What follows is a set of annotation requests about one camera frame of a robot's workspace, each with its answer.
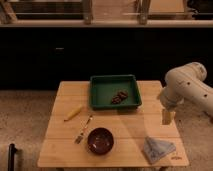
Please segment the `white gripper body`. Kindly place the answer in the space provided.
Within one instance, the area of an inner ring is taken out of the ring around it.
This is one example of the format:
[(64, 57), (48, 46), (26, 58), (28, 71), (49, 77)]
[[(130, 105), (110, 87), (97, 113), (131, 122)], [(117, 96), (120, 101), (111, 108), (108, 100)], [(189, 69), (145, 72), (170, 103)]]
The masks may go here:
[(183, 102), (183, 97), (170, 89), (163, 89), (158, 98), (162, 106), (168, 111), (173, 111)]

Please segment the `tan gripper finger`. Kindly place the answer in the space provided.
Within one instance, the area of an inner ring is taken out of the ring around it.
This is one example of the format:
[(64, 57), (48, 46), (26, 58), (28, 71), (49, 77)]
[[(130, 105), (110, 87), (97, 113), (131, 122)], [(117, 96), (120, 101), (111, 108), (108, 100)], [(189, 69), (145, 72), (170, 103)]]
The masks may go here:
[(169, 125), (173, 121), (175, 114), (175, 111), (168, 111), (164, 109), (162, 112), (162, 124)]

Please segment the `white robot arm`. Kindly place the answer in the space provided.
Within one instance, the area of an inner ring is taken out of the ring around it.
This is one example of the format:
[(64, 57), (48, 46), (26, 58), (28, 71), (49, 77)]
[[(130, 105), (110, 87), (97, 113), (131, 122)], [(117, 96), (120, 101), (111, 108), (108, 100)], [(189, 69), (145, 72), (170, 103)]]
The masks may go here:
[(204, 83), (206, 77), (207, 70), (199, 62), (173, 68), (165, 74), (166, 86), (158, 96), (163, 106), (163, 125), (172, 122), (175, 108), (185, 99), (198, 105), (213, 118), (213, 88)]

